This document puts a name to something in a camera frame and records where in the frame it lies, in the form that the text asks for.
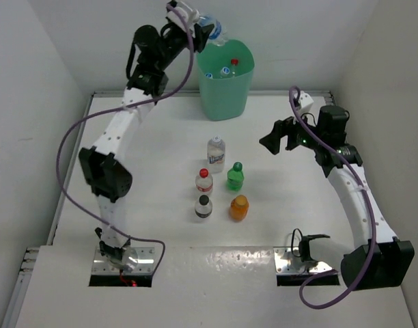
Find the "Aquafina bottle white cap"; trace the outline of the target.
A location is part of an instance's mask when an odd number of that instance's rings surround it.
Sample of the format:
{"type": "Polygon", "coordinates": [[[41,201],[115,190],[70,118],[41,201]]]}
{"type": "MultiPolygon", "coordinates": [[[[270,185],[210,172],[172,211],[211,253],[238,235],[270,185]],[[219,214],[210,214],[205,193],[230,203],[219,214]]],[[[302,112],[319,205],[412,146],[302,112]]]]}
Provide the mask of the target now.
{"type": "Polygon", "coordinates": [[[225,27],[214,16],[210,14],[202,14],[199,17],[198,24],[201,27],[213,25],[213,29],[208,37],[209,43],[215,46],[224,46],[227,43],[228,37],[225,27]]]}

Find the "clear bottle colourful label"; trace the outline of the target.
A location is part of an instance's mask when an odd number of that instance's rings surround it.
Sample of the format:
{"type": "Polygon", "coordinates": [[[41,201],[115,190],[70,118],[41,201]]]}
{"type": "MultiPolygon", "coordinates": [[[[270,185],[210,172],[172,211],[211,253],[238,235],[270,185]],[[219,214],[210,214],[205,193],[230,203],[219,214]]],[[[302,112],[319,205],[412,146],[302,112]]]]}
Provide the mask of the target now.
{"type": "Polygon", "coordinates": [[[225,142],[215,135],[207,143],[207,162],[211,174],[220,173],[225,166],[225,142]]]}

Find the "large red-cap cola bottle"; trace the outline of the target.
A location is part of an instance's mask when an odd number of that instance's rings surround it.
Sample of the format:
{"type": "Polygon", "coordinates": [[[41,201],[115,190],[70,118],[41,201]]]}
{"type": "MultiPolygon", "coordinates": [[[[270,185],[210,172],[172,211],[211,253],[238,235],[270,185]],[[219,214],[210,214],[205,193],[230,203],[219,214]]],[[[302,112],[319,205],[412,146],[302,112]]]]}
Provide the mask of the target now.
{"type": "Polygon", "coordinates": [[[239,61],[236,58],[232,58],[230,61],[230,77],[236,77],[238,71],[239,61]]]}

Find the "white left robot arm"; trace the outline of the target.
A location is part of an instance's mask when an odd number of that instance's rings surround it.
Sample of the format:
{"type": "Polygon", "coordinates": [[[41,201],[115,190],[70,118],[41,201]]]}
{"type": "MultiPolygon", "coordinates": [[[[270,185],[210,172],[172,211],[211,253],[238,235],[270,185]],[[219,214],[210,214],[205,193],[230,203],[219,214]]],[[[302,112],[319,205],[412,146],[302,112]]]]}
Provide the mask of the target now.
{"type": "Polygon", "coordinates": [[[137,127],[156,105],[168,82],[165,69],[189,46],[187,34],[173,22],[160,31],[151,25],[136,30],[126,65],[128,83],[118,111],[91,148],[81,148],[79,161],[86,183],[100,209],[102,227],[96,229],[102,256],[116,267],[130,257],[125,196],[133,183],[124,167],[126,151],[137,127]]]}

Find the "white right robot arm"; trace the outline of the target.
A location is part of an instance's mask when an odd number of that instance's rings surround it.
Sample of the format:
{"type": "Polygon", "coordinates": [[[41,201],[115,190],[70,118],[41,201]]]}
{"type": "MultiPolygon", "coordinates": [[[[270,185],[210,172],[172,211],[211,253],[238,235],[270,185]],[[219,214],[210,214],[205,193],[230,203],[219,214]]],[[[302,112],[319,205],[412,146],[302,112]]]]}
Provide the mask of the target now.
{"type": "Polygon", "coordinates": [[[317,164],[336,191],[348,218],[354,246],[334,243],[326,234],[304,235],[296,255],[302,262],[323,261],[338,270],[349,286],[361,271],[368,253],[373,253],[359,290],[400,286],[415,255],[410,241],[402,241],[382,215],[370,191],[358,150],[346,141],[347,110],[326,105],[320,108],[315,126],[304,118],[277,120],[272,131],[260,139],[270,153],[280,151],[283,137],[286,150],[304,146],[314,151],[317,164]]]}

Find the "small red-cap cola bottle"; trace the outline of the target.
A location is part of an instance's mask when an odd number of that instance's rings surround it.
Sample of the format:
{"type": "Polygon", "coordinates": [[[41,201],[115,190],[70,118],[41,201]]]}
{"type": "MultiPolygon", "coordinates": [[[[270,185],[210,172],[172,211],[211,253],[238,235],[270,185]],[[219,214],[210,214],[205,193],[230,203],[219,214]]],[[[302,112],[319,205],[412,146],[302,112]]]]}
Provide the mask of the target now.
{"type": "Polygon", "coordinates": [[[195,186],[203,195],[210,195],[213,190],[213,177],[207,168],[201,168],[195,178],[195,186]]]}

